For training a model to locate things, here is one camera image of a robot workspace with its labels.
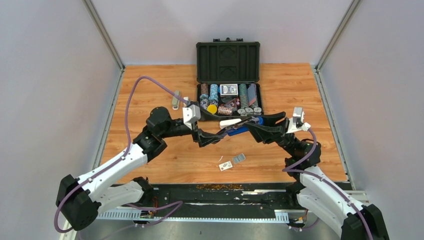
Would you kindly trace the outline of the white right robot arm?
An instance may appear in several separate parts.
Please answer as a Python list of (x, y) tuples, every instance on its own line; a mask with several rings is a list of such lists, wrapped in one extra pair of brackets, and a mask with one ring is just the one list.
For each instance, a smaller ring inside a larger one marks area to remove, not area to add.
[(304, 113), (287, 118), (285, 112), (250, 116), (243, 127), (258, 143), (275, 143), (290, 157), (283, 172), (295, 178), (285, 195), (292, 209), (303, 207), (327, 224), (341, 240), (388, 240), (389, 234), (381, 210), (364, 204), (330, 180), (318, 164), (321, 147)]

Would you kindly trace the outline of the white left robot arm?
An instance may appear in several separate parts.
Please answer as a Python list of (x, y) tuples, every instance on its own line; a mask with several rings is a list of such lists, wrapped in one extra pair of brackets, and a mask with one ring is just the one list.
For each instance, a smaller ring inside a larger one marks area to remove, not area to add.
[(124, 175), (146, 165), (167, 147), (165, 138), (191, 135), (200, 147), (219, 142), (227, 129), (218, 133), (202, 131), (197, 126), (200, 108), (192, 104), (183, 109), (183, 117), (172, 119), (165, 107), (156, 107), (146, 119), (146, 126), (127, 147), (115, 157), (78, 177), (67, 175), (59, 185), (56, 198), (57, 209), (53, 224), (59, 233), (66, 233), (58, 224), (62, 214), (71, 228), (80, 231), (89, 226), (98, 215), (127, 203), (142, 207), (153, 201), (153, 193), (146, 179), (138, 177), (127, 184), (113, 186)]

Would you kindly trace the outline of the blue stapler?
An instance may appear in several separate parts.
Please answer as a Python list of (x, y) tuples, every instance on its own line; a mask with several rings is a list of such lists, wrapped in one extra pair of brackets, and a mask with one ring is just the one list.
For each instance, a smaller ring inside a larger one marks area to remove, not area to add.
[(227, 133), (226, 136), (230, 136), (230, 137), (234, 136), (234, 135), (238, 135), (238, 134), (245, 133), (245, 132), (248, 131), (248, 128), (245, 126), (247, 123), (263, 125), (262, 119), (259, 116), (248, 116), (245, 119), (241, 119), (240, 122), (233, 124), (233, 125), (230, 125), (230, 126), (227, 126), (223, 129), (220, 129), (219, 131), (226, 132)]

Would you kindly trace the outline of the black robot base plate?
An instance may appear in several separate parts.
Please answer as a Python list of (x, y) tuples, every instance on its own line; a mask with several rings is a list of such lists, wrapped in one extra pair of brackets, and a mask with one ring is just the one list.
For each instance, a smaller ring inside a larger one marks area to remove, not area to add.
[(276, 211), (293, 218), (308, 212), (294, 194), (291, 183), (154, 184), (137, 207), (157, 208), (155, 216), (189, 219), (270, 219)]

